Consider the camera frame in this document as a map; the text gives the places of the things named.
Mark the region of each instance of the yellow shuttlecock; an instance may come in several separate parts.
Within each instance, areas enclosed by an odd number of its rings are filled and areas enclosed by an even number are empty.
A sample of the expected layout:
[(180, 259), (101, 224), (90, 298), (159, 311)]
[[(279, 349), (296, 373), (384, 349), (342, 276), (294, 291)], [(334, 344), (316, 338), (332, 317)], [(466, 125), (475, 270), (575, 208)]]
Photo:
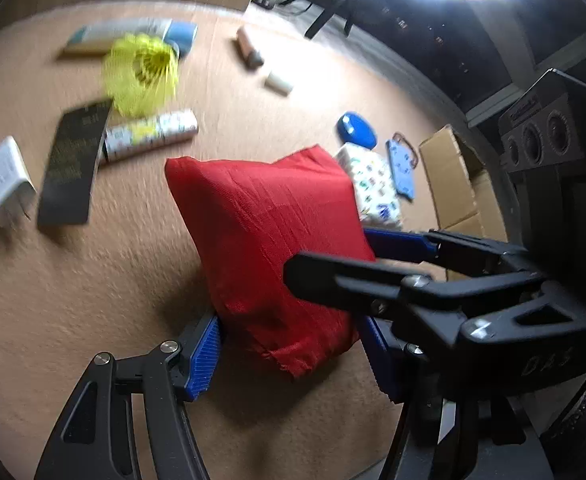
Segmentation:
[(104, 59), (104, 86), (122, 115), (152, 115), (175, 95), (177, 55), (159, 38), (126, 35)]

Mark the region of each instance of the blue computer mouse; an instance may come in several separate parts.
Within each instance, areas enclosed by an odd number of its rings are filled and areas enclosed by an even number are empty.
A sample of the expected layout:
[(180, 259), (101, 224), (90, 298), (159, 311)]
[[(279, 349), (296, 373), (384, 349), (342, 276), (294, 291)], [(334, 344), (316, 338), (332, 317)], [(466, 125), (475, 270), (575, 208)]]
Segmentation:
[(346, 112), (337, 121), (337, 131), (344, 142), (352, 142), (371, 150), (377, 137), (369, 123), (355, 112)]

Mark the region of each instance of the white charger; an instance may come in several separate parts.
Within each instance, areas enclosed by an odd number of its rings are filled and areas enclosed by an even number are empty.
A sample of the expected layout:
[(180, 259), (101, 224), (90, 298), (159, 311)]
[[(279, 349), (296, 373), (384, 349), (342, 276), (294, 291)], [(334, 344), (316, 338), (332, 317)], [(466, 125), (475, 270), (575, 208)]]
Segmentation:
[(12, 226), (25, 215), (36, 192), (26, 171), (16, 140), (0, 143), (0, 226)]

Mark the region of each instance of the red fabric bag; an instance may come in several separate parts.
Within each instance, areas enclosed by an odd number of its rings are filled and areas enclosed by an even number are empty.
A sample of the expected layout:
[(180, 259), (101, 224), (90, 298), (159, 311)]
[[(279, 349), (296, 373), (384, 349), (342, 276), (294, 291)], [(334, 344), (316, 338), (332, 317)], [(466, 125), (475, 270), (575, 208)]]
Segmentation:
[(295, 378), (358, 339), (345, 312), (300, 301), (282, 282), (300, 250), (374, 260), (353, 184), (319, 146), (273, 164), (166, 161), (215, 309), (240, 345)]

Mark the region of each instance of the wooden tabletop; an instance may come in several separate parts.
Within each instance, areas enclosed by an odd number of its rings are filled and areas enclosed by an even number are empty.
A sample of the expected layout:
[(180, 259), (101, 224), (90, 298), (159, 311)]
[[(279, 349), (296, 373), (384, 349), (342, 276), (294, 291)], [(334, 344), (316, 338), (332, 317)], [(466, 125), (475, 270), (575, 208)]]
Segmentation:
[[(177, 97), (165, 109), (191, 107), (199, 134), (100, 169), (86, 226), (43, 233), (25, 218), (16, 230), (0, 229), (0, 458), (17, 480), (33, 477), (94, 354), (147, 352), (208, 302), (198, 254), (164, 181), (167, 157), (270, 162), (313, 144), (334, 153), (335, 123), (347, 110), (372, 123), (382, 153), (396, 130), (417, 146), (442, 126), (402, 89), (303, 38), (255, 27), (267, 65), (248, 72), (233, 42), (239, 14), (154, 2), (68, 7), (0, 31), (0, 141), (15, 137), (37, 189), (63, 111), (104, 95), (100, 59), (58, 52), (81, 25), (121, 16), (198, 23)], [(288, 98), (263, 87), (270, 68), (295, 76)], [(404, 225), (436, 227), (421, 164), (415, 180), (415, 202), (402, 204)], [(144, 410), (134, 402), (149, 479)], [(211, 389), (188, 413), (213, 480), (342, 480), (387, 451), (399, 407), (377, 389), (359, 343), (295, 383), (253, 370), (231, 343)]]

